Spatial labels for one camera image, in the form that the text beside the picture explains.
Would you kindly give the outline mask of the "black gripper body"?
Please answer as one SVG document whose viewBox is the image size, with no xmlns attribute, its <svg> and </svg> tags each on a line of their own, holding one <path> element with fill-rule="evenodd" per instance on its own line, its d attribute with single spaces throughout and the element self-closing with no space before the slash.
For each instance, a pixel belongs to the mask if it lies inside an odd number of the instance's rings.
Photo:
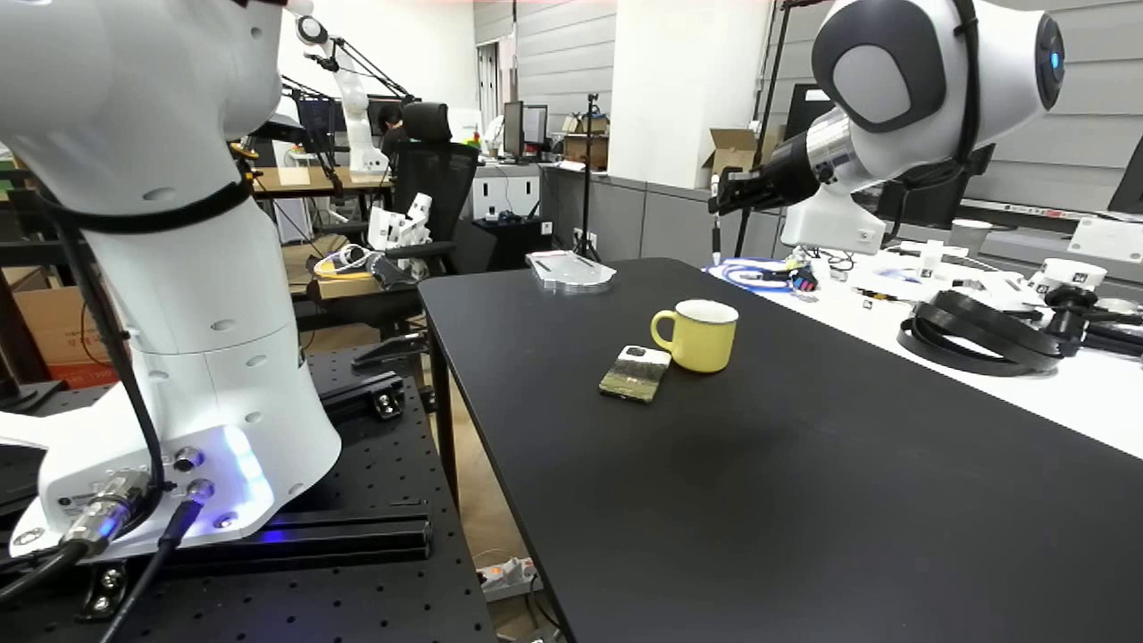
<svg viewBox="0 0 1143 643">
<path fill-rule="evenodd" d="M 710 214 L 769 212 L 806 199 L 819 179 L 805 158 L 769 158 L 759 171 L 723 171 L 718 191 L 707 199 Z"/>
</svg>

